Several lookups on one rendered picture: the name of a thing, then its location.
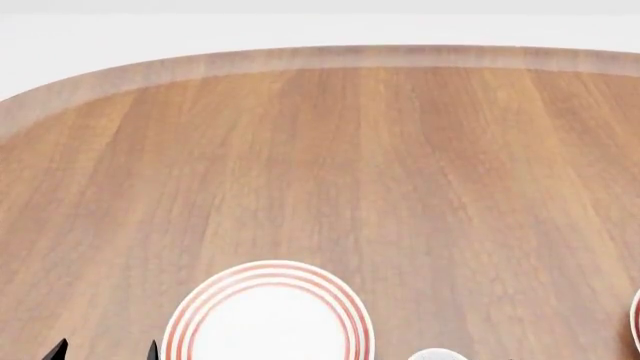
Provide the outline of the white plate with red rings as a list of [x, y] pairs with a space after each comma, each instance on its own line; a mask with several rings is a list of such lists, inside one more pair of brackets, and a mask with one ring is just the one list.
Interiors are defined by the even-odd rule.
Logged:
[[336, 275], [260, 260], [207, 279], [178, 305], [159, 360], [375, 360], [359, 296]]
[[630, 305], [629, 324], [635, 348], [640, 353], [640, 289], [635, 293]]

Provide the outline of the white mug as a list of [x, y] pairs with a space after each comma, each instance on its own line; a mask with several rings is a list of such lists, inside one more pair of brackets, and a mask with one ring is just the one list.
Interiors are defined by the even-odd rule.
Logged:
[[412, 354], [407, 360], [469, 360], [460, 353], [445, 348], [427, 348]]

